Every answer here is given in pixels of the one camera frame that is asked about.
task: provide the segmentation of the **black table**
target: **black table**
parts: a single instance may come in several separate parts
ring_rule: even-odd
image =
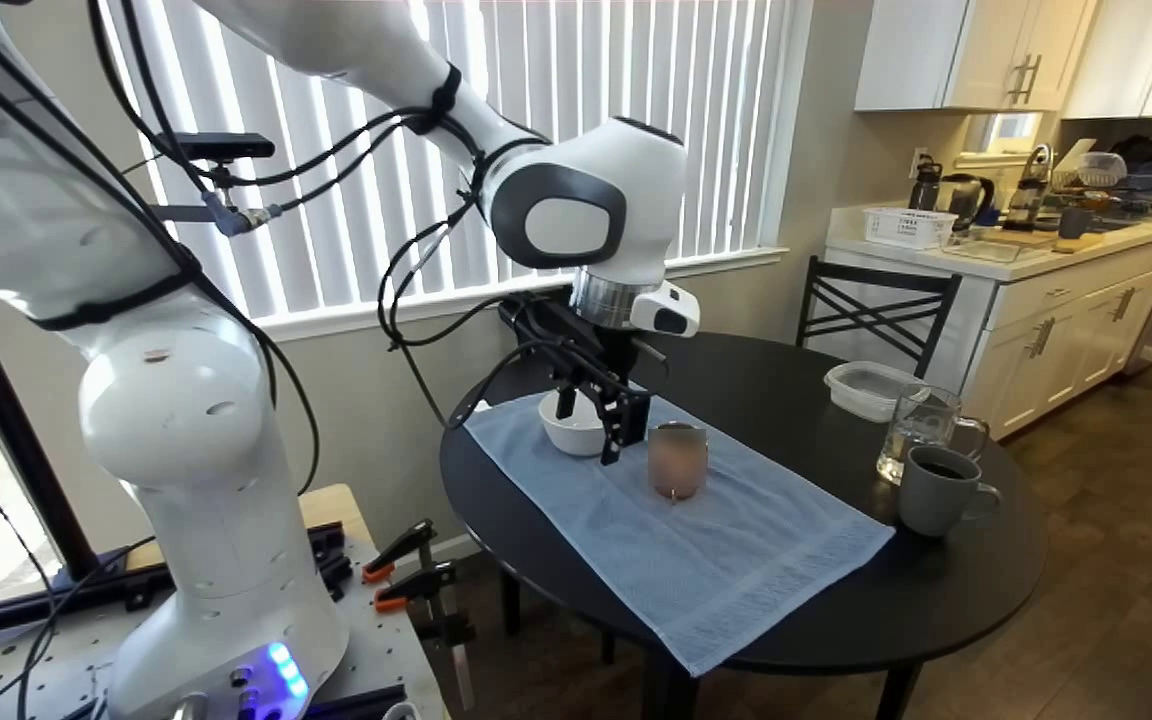
[[[641,361],[636,369],[657,398],[897,524],[897,493],[871,471],[883,430],[839,412],[820,381],[838,361],[741,337],[659,341],[657,348],[667,351],[667,365]],[[439,461],[452,509],[508,573],[596,629],[647,647],[646,718],[692,718],[695,679],[463,430],[443,437]],[[959,524],[948,540],[902,529],[877,562],[784,617],[724,667],[890,673],[882,718],[902,718],[924,662],[1000,629],[1041,579],[1041,516],[1015,463],[995,446],[979,449],[979,463],[1004,493],[1000,513]]]

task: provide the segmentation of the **chair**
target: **chair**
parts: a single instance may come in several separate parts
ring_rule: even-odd
[[[893,361],[897,351],[897,361],[912,361],[912,374],[924,375],[955,292],[959,275],[903,275],[814,255],[796,345],[810,348],[816,337],[846,332],[857,341],[864,332],[864,341],[882,345],[839,355]]]

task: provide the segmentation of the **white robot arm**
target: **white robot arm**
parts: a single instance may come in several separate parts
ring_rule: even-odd
[[[502,250],[536,269],[582,266],[578,314],[613,332],[695,332],[665,280],[684,148],[613,121],[571,143],[527,131],[427,51],[397,0],[199,0],[304,74],[397,108],[427,108],[432,139],[479,163]],[[120,647],[108,711],[159,720],[260,703],[301,718],[346,655],[346,619],[315,577],[268,375],[244,321],[120,185],[99,148],[36,88],[0,33],[0,301],[90,355],[81,423],[91,458],[147,513],[178,591]]]

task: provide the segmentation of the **countertop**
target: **countertop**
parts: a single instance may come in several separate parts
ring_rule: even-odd
[[[1152,220],[1085,233],[1080,240],[1043,245],[1052,233],[987,233],[987,240],[948,240],[948,245],[871,245],[864,240],[864,210],[838,210],[828,230],[833,253],[857,253],[877,260],[902,260],[919,269],[945,269],[979,280],[1028,280],[1058,269],[1089,266],[1100,255],[1132,253],[1152,245]]]

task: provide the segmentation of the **copper cup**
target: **copper cup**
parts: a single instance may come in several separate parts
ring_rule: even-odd
[[[692,423],[659,423],[654,433],[654,487],[667,501],[689,501],[701,493],[703,470],[707,470],[707,449],[703,433]]]

